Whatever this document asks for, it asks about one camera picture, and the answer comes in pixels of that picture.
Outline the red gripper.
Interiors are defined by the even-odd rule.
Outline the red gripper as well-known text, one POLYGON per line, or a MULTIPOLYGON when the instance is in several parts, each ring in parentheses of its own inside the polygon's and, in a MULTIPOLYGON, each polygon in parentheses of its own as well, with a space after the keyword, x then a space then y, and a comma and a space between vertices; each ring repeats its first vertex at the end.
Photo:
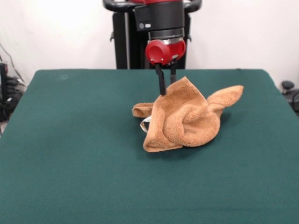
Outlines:
POLYGON ((162 71, 162 65, 167 65, 173 62, 170 65, 171 75, 170 80, 171 83, 175 83, 177 80, 176 77, 176 68, 177 61, 181 59, 186 52, 186 44, 185 41, 178 41, 176 43, 165 43, 162 40, 152 40, 149 41, 145 48, 145 55, 148 61, 155 65, 155 70, 158 75, 159 80, 159 90, 160 95, 166 95, 166 87, 164 80, 164 73, 162 71))

